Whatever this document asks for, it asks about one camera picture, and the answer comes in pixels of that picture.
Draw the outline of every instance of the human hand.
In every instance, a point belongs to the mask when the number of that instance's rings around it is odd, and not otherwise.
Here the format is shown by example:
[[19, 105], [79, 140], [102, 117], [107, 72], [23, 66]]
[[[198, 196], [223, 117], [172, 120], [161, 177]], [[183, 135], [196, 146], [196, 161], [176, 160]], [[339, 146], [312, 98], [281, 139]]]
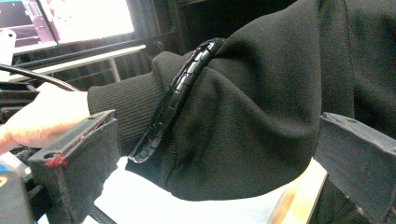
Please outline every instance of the human hand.
[[43, 84], [35, 100], [0, 127], [0, 155], [18, 145], [45, 147], [90, 115], [85, 91]]

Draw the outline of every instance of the wire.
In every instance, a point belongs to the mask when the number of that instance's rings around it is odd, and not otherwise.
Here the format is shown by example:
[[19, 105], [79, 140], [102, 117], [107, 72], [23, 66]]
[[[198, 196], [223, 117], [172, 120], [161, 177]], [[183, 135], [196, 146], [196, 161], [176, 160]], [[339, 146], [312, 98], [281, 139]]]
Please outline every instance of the wire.
[[51, 83], [59, 88], [62, 88], [66, 91], [79, 91], [79, 89], [77, 89], [76, 87], [59, 80], [58, 78], [55, 77], [49, 77], [49, 76], [45, 76], [45, 75], [41, 75], [35, 72], [32, 72], [30, 70], [27, 69], [23, 69], [23, 68], [19, 68], [19, 67], [14, 67], [14, 66], [9, 66], [9, 65], [5, 65], [5, 64], [1, 64], [0, 63], [0, 70], [2, 71], [7, 71], [10, 73], [15, 73], [15, 74], [20, 74], [26, 77], [31, 77], [31, 78], [35, 78], [41, 81], [45, 81], [48, 83]]

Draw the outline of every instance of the black cloth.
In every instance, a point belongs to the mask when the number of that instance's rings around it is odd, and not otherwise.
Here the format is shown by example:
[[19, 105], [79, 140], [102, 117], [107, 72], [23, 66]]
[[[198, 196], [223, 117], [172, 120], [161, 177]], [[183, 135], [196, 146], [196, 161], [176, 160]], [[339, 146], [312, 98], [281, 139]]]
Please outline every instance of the black cloth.
[[[300, 0], [231, 35], [204, 68], [153, 156], [127, 169], [176, 197], [254, 197], [296, 178], [314, 153], [321, 112], [396, 138], [396, 6], [390, 0]], [[188, 55], [89, 89], [90, 112], [117, 109], [134, 148]]]

